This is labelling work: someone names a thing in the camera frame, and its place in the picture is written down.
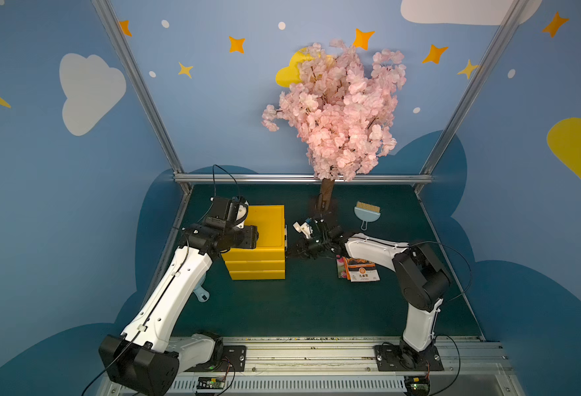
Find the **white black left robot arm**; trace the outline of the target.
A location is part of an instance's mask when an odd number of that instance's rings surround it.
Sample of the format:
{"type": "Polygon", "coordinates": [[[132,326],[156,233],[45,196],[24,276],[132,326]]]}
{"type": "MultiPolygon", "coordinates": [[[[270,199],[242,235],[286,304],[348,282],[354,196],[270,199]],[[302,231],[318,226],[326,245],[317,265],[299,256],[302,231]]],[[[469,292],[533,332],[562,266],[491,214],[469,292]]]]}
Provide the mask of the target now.
{"type": "Polygon", "coordinates": [[[108,378],[144,395],[164,395],[177,374],[221,360],[218,336],[197,333],[168,349],[173,328],[212,263],[232,248],[255,249],[255,226],[214,229],[195,224],[183,231],[173,260],[153,294],[119,336],[108,335],[98,352],[108,378]]]}

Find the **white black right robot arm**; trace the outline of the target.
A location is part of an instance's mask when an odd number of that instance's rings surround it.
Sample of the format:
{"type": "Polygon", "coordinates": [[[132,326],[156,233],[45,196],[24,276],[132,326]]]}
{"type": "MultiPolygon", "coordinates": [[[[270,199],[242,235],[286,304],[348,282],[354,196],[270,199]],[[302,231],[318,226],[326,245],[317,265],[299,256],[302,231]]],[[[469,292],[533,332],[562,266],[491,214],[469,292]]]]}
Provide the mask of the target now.
{"type": "Polygon", "coordinates": [[[293,228],[301,237],[287,252],[289,257],[317,258],[331,253],[394,272],[408,304],[404,345],[418,353],[432,345],[437,316],[451,284],[432,241],[397,243],[363,233],[345,233],[339,226],[329,229],[323,224],[295,223],[293,228]]]}

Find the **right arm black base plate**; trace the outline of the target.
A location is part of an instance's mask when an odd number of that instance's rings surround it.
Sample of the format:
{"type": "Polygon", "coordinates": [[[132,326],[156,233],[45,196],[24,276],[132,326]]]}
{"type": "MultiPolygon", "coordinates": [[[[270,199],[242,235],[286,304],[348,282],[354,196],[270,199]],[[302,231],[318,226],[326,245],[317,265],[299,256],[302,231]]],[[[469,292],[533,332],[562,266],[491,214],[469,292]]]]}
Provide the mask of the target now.
{"type": "Polygon", "coordinates": [[[374,346],[374,359],[379,371],[443,371],[444,366],[436,346],[432,343],[423,351],[404,344],[395,346],[383,342],[374,346]]]}

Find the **pink flower seed bag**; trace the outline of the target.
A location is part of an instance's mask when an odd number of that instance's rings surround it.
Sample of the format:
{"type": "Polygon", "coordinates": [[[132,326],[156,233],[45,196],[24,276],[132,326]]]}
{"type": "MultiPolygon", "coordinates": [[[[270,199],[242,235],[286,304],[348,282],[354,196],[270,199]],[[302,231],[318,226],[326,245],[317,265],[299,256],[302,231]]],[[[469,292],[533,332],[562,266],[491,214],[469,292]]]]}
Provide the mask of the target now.
{"type": "Polygon", "coordinates": [[[346,279],[346,259],[342,256],[337,256],[337,274],[339,279],[346,279]]]}

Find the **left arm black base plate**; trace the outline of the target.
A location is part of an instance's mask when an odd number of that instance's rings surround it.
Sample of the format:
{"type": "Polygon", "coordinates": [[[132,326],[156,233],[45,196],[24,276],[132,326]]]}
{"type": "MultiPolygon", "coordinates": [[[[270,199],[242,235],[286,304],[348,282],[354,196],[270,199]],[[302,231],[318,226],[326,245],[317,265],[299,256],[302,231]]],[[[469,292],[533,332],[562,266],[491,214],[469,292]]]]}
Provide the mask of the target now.
{"type": "Polygon", "coordinates": [[[186,372],[244,372],[247,357],[246,346],[219,346],[212,352],[209,361],[194,366],[186,372]]]}

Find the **yellow plastic drawer cabinet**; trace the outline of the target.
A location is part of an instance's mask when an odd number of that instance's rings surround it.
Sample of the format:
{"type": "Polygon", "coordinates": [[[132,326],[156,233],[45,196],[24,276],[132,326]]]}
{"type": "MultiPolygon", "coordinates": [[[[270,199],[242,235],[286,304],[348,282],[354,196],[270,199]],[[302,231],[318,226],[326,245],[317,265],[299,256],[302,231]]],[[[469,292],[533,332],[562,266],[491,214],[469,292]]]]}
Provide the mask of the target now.
{"type": "Polygon", "coordinates": [[[245,225],[257,227],[256,248],[232,248],[223,254],[231,279],[284,280],[287,248],[285,206],[250,206],[245,225]]]}

